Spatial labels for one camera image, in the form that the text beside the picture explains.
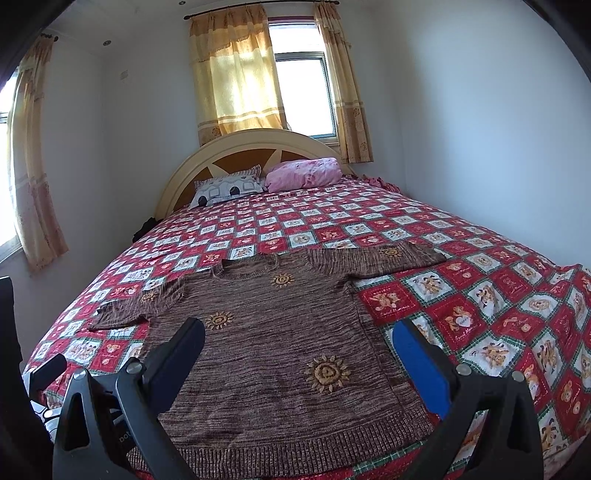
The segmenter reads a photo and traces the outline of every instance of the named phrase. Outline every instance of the yellow curtain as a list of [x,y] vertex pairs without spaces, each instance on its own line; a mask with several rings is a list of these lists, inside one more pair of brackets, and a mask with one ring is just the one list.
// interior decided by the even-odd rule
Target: yellow curtain
[[194,17],[190,49],[200,145],[239,130],[287,126],[262,5]]
[[314,4],[314,19],[326,44],[326,61],[335,96],[340,155],[345,162],[374,160],[365,108],[359,99],[357,81],[349,56],[340,16],[334,4]]
[[57,223],[41,158],[41,104],[53,39],[38,38],[18,66],[8,116],[8,173],[15,226],[32,270],[68,251]]

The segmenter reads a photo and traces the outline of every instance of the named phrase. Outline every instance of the headboard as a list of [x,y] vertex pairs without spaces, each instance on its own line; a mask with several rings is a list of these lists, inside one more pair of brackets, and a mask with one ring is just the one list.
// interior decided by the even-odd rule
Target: headboard
[[[191,203],[194,180],[222,177],[255,165],[266,173],[279,162],[327,157],[340,162],[332,148],[288,130],[258,128],[225,135],[204,145],[177,168],[160,197],[155,217],[166,218]],[[347,164],[341,164],[341,170],[343,174],[353,173]]]

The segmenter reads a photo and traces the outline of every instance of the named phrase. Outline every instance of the window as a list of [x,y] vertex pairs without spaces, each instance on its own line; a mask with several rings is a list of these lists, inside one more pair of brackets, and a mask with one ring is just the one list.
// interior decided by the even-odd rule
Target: window
[[5,167],[8,155],[8,112],[12,108],[12,97],[16,84],[17,76],[13,75],[0,90],[0,261],[21,246],[14,229],[8,175]]
[[285,116],[294,132],[336,141],[324,41],[314,23],[269,26]]

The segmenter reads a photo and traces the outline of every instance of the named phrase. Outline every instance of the pillow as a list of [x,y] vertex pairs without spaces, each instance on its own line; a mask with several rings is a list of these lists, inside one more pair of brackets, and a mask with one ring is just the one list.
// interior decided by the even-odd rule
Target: pillow
[[[261,176],[261,166],[260,165],[255,165],[252,168],[249,168],[247,170],[242,170],[242,171],[237,171],[236,173],[232,173],[229,176],[231,177],[243,177],[243,176],[251,176],[251,177],[256,177],[259,178]],[[215,180],[215,179],[207,179],[207,180],[196,180],[193,182],[193,184],[195,185],[195,192],[197,192],[203,185],[205,185],[206,183]]]
[[267,174],[269,193],[324,187],[340,182],[343,173],[336,158],[294,160],[276,165]]
[[260,179],[253,175],[230,175],[209,179],[205,182],[195,182],[195,187],[195,197],[189,208],[211,206],[263,191]]

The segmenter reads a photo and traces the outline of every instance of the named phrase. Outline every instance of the knit sweater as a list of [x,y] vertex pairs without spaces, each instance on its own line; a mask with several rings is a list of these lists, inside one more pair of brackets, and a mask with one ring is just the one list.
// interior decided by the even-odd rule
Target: knit sweater
[[181,454],[200,478],[312,475],[432,431],[351,280],[444,260],[407,242],[226,260],[107,305],[95,328],[148,318],[145,354],[202,320],[205,347],[160,415]]

